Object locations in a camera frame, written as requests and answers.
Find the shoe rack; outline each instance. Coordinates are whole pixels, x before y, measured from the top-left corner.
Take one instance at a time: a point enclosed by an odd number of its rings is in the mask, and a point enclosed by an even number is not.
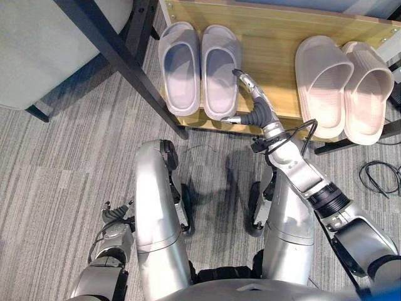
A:
[[[202,32],[211,24],[230,28],[241,42],[242,66],[263,88],[284,127],[302,124],[296,89],[294,58],[298,45],[307,37],[325,35],[338,46],[348,41],[363,41],[378,48],[395,32],[401,22],[365,16],[310,9],[242,3],[235,0],[166,0],[161,1],[170,21],[187,21],[202,40]],[[245,91],[239,94],[237,112],[246,113],[253,107]],[[188,127],[261,134],[247,125],[229,125],[210,120],[202,109],[191,116],[177,117]]]

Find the slide sandal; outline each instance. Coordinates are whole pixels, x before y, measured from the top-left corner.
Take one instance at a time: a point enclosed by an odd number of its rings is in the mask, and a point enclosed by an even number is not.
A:
[[[162,33],[159,62],[167,108],[176,116],[188,116],[201,103],[199,40],[188,22],[177,22]]]
[[[303,121],[316,119],[315,136],[329,139],[344,129],[344,87],[353,64],[327,36],[312,36],[296,51],[295,75]]]
[[[221,25],[206,28],[202,39],[202,81],[209,118],[220,120],[236,113],[238,86],[232,71],[240,64],[241,45],[235,34]]]
[[[393,90],[394,78],[370,45],[348,42],[342,50],[355,67],[345,86],[344,132],[356,144],[371,145],[382,134],[386,100]]]

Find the black cable on floor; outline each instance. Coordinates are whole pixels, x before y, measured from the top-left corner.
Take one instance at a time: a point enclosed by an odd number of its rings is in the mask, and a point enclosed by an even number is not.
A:
[[[399,145],[399,144],[401,144],[401,141],[398,141],[398,142],[395,142],[395,143],[384,143],[384,142],[376,142],[377,144],[380,144],[380,145]]]
[[[385,190],[379,183],[372,177],[370,174],[370,168],[372,166],[383,166],[386,167],[392,172],[392,174],[395,177],[395,183],[396,187]],[[380,160],[375,160],[372,162],[368,162],[365,165],[361,167],[359,170],[359,179],[361,180],[362,184],[369,190],[373,191],[374,193],[380,193],[383,194],[387,199],[389,198],[388,195],[391,193],[398,193],[399,196],[401,196],[401,166],[396,167],[390,163],[383,162]]]

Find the wire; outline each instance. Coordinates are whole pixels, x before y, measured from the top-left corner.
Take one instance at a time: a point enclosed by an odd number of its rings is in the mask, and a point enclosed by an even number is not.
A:
[[[387,121],[387,122],[392,122],[390,119],[387,119],[387,118],[385,118],[385,120]],[[398,142],[395,142],[395,143],[384,143],[384,142],[380,142],[380,141],[378,141],[378,142],[376,142],[377,144],[380,144],[380,145],[399,145],[399,144],[401,144],[401,141],[398,141]]]
[[[282,147],[285,143],[287,143],[288,141],[290,141],[299,131],[309,127],[311,127],[311,130],[309,131],[308,137],[306,138],[306,141],[304,142],[302,149],[301,149],[301,154],[302,156],[305,154],[305,150],[306,147],[308,146],[309,141],[311,140],[313,134],[316,131],[316,128],[318,126],[318,122],[316,121],[316,119],[311,119],[303,124],[301,124],[299,127],[295,127],[293,129],[288,129],[285,132],[293,132],[287,139],[285,139],[282,143],[280,143],[279,145],[277,145],[276,147],[273,147],[273,149],[268,151],[268,155],[271,155],[274,151],[276,151],[278,148]]]
[[[313,281],[313,279],[311,277],[308,277],[309,281],[319,290],[320,287],[316,284],[315,281]]]
[[[381,187],[378,182],[372,177],[370,174],[370,168],[372,166],[384,166],[390,169],[390,171],[393,173],[395,176],[395,182],[397,183],[397,187],[385,190],[383,187]],[[363,172],[365,171],[365,174],[369,180],[369,183],[363,179]],[[380,193],[383,194],[387,199],[389,198],[388,195],[391,193],[398,192],[398,195],[401,196],[401,166],[396,167],[394,165],[391,165],[390,163],[375,160],[368,162],[364,164],[361,169],[359,170],[359,179],[361,180],[362,184],[369,190],[374,193]]]
[[[395,142],[395,143],[383,143],[383,142],[376,142],[377,144],[380,144],[380,145],[399,145],[399,144],[401,144],[401,141],[398,141],[398,142]]]
[[[308,147],[308,144],[313,136],[313,134],[316,132],[316,129],[318,128],[318,122],[316,119],[312,119],[313,122],[311,130],[309,131],[309,134],[304,142],[304,144],[302,145],[302,149],[301,149],[301,155],[305,156],[305,152],[306,152],[306,148]]]
[[[123,223],[124,220],[121,218],[117,218],[114,219],[112,221],[109,221],[107,224],[105,224],[103,226],[103,228],[96,234],[95,239],[89,249],[89,254],[88,254],[88,264],[90,264],[92,262],[92,253],[93,250],[95,249],[96,245],[98,244],[99,241],[102,241],[103,238],[98,238],[104,231],[106,231],[107,229],[109,229],[111,226],[117,224],[117,223]]]

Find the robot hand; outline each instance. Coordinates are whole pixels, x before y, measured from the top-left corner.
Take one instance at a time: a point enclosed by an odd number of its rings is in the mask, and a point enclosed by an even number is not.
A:
[[[135,221],[133,216],[126,219],[124,216],[132,204],[133,201],[129,201],[115,209],[111,209],[110,202],[103,205],[102,219],[105,225],[90,248],[88,266],[78,277],[68,301],[125,299],[128,279],[125,265],[130,259]],[[100,251],[92,261],[91,254],[99,241],[102,241]]]

